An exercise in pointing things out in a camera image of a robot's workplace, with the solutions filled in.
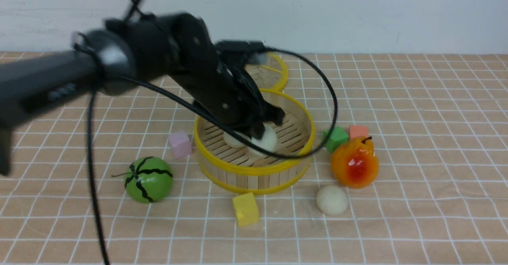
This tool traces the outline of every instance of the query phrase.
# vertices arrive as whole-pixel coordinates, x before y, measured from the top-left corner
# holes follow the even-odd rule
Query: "foam block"
[[[324,131],[323,139],[325,138],[326,135],[328,135],[328,131]],[[341,144],[347,142],[348,139],[349,139],[348,134],[341,127],[335,127],[334,130],[332,131],[330,139],[325,144],[325,148],[330,153],[333,153],[335,149],[337,149]]]
[[[171,151],[175,159],[179,159],[192,153],[192,143],[185,131],[178,131],[169,135]]]
[[[233,198],[236,224],[238,227],[252,225],[259,221],[258,203],[253,193],[237,195]]]
[[[363,125],[350,125],[350,140],[358,136],[369,136],[369,128]]]

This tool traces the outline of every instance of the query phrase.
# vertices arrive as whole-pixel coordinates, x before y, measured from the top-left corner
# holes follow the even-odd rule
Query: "steamer basket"
[[[251,75],[259,88],[282,92],[287,83],[289,70],[285,62],[276,54],[269,52],[265,65],[247,65],[245,70]]]
[[[312,149],[316,136],[309,112],[298,101],[274,90],[261,90],[265,100],[286,112],[284,123],[274,127],[279,144],[276,152],[303,154]],[[296,183],[307,171],[312,157],[278,160],[250,155],[247,147],[234,149],[225,144],[223,131],[198,117],[194,124],[198,162],[214,184],[235,193],[270,194]]]

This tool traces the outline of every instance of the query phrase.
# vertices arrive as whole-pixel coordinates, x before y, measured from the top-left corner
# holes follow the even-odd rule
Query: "yellow block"
[[[253,193],[250,192],[234,197],[233,207],[235,209],[236,224],[238,227],[252,225],[259,221],[258,203]]]

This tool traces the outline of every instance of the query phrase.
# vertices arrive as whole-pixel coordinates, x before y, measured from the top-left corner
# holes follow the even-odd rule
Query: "green ball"
[[[125,176],[125,191],[138,202],[148,204],[164,199],[173,187],[173,172],[169,165],[156,157],[144,157],[129,166]]]

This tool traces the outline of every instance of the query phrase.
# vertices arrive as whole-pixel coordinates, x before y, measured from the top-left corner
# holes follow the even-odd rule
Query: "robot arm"
[[[137,85],[112,79],[149,82],[169,75],[223,124],[260,139],[263,122],[279,125],[281,108],[266,102],[246,73],[249,56],[260,42],[213,44],[205,23],[188,13],[143,16],[125,24],[105,21],[105,28],[83,36],[93,53],[67,50],[54,55],[0,65],[0,175],[10,173],[13,130],[88,93],[103,82],[102,93],[121,95]]]

